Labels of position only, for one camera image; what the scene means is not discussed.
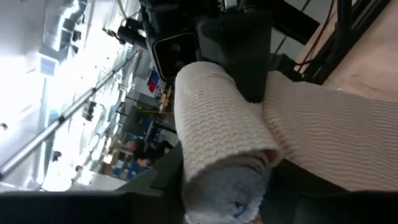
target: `metal frame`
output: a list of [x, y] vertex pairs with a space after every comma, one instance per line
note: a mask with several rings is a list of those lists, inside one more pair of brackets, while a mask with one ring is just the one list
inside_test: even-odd
[[336, 30], [304, 71], [306, 82], [322, 85], [391, 0], [338, 0]]
[[307, 44], [319, 26], [318, 21], [285, 1], [271, 1], [269, 10], [274, 19], [274, 28], [303, 45]]
[[113, 76], [122, 69], [132, 58], [134, 58], [135, 54], [132, 54], [130, 57], [125, 59], [122, 63], [116, 66], [112, 71], [110, 71], [102, 80], [98, 82], [98, 84], [88, 90], [85, 94], [83, 94], [79, 99], [76, 100], [66, 111], [57, 118], [51, 125], [49, 125], [44, 131], [38, 134], [33, 140], [28, 142], [24, 147], [17, 151], [9, 160], [7, 160], [0, 167], [0, 180], [3, 180], [7, 177], [15, 168], [18, 167], [19, 164], [24, 162], [33, 152], [38, 149], [38, 146], [44, 142], [47, 138], [49, 138], [53, 133], [55, 133], [61, 126], [68, 121], [85, 103], [102, 87], [105, 86], [110, 80], [112, 80]]

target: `metal pole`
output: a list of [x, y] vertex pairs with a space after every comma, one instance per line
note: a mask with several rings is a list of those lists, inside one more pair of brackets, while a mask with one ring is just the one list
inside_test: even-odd
[[0, 167], [0, 180], [7, 177], [19, 164], [24, 162], [25, 159], [27, 159], [43, 141], [45, 141], [51, 134], [55, 133], [64, 122], [69, 120], [87, 102], [87, 100], [89, 100], [90, 97], [92, 97], [98, 90], [104, 87], [104, 85], [113, 78], [113, 75], [118, 72], [118, 70], [123, 68], [123, 66], [125, 66], [135, 56], [136, 53], [137, 52], [125, 59], [120, 65], [116, 66], [101, 81], [99, 81], [94, 88], [91, 88], [85, 94], [83, 94], [83, 96], [76, 100], [76, 102], [74, 102], [61, 116], [59, 116], [54, 123], [49, 125], [44, 131], [42, 131], [33, 140], [18, 150], [18, 152], [9, 160], [7, 160]]
[[352, 0], [337, 0], [336, 49], [346, 49], [352, 38]]

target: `ceiling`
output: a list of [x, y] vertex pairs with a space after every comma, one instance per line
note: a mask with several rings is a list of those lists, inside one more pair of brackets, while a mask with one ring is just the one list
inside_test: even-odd
[[[0, 83], [6, 84], [0, 88], [0, 104], [7, 109], [0, 111], [0, 122], [13, 120], [13, 125], [7, 133], [0, 132], [0, 165], [39, 132], [40, 127], [37, 125], [44, 77], [31, 71], [37, 66], [37, 52], [42, 46], [45, 21], [54, 20], [61, 6], [70, 1], [1, 1]], [[138, 10], [139, 4], [137, 1], [128, 1], [124, 7], [129, 15]], [[79, 27], [83, 38], [78, 44], [80, 51], [71, 63], [73, 67], [59, 75], [58, 80], [63, 81], [58, 81], [53, 88], [55, 100], [61, 101], [64, 106], [72, 103], [76, 93], [89, 89], [97, 81], [102, 68], [102, 72], [106, 71], [123, 60], [120, 56], [123, 48], [118, 41], [102, 31], [103, 27], [118, 27], [121, 23], [122, 16], [115, 1], [89, 0], [85, 20], [85, 25]], [[69, 150], [80, 151], [79, 144]], [[12, 175], [2, 180], [7, 184], [0, 184], [0, 191], [8, 189], [10, 185], [28, 187], [37, 159], [36, 154], [30, 156]]]

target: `black cable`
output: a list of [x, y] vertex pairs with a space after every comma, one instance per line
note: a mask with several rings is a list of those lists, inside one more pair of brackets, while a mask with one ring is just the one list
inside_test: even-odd
[[311, 62], [313, 62], [314, 60], [318, 60], [318, 58], [315, 57], [315, 58], [313, 58], [313, 59], [311, 59], [311, 60], [306, 61], [306, 59], [310, 56], [310, 54], [315, 50], [315, 47], [318, 45], [318, 42], [319, 42], [319, 40], [321, 39], [323, 32], [325, 31], [327, 25], [329, 24], [331, 12], [332, 12], [332, 10], [333, 10], [333, 6], [334, 6], [334, 5], [335, 5], [335, 0], [331, 0], [331, 5], [330, 5], [330, 8], [329, 8], [328, 16], [326, 17], [326, 20], [325, 20], [325, 22], [323, 23], [322, 29], [321, 29], [321, 31], [319, 32], [318, 37], [315, 39], [315, 41], [314, 41], [314, 43], [313, 43], [313, 45], [312, 45], [310, 51], [309, 51], [308, 54], [305, 56], [303, 62], [301, 62], [301, 63], [296, 63], [296, 65], [299, 65], [299, 66], [300, 66], [300, 67], [298, 68], [298, 70], [297, 70], [298, 72], [301, 71], [301, 69], [303, 68], [304, 65], [306, 65], [306, 64], [308, 64], [308, 63], [311, 63]]
[[[304, 3], [303, 7], [301, 8], [301, 12], [304, 12], [304, 10], [307, 8], [307, 6], [310, 4], [310, 2], [311, 2], [311, 0], [307, 0], [307, 1]], [[285, 43], [286, 39], [287, 39], [287, 35], [285, 35], [284, 38], [282, 39], [282, 41], [279, 43], [279, 45], [278, 45], [278, 47], [276, 48], [274, 54], [277, 54], [277, 53], [279, 52], [280, 48], [281, 48], [282, 45]]]

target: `black machine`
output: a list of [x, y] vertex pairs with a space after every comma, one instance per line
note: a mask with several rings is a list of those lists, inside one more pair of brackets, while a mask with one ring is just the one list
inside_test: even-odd
[[[173, 80], [188, 63], [206, 60], [223, 66], [245, 99], [258, 102], [270, 69], [283, 70], [295, 81], [321, 84], [388, 2], [357, 0], [351, 6], [351, 1], [338, 0], [336, 32], [316, 60], [308, 62], [304, 76], [292, 72], [297, 64], [286, 56], [270, 56], [271, 29], [305, 44], [319, 24], [284, 1], [242, 1], [240, 7], [225, 11], [216, 0], [140, 0], [141, 19], [128, 19], [117, 35], [147, 49], [164, 80]], [[285, 19], [286, 14], [292, 19]], [[3, 223], [181, 224], [182, 167], [178, 144], [153, 168], [115, 192], [2, 194], [1, 219]], [[270, 224], [393, 223], [398, 219], [397, 199], [396, 192], [348, 192], [283, 161], [273, 171], [260, 213]]]

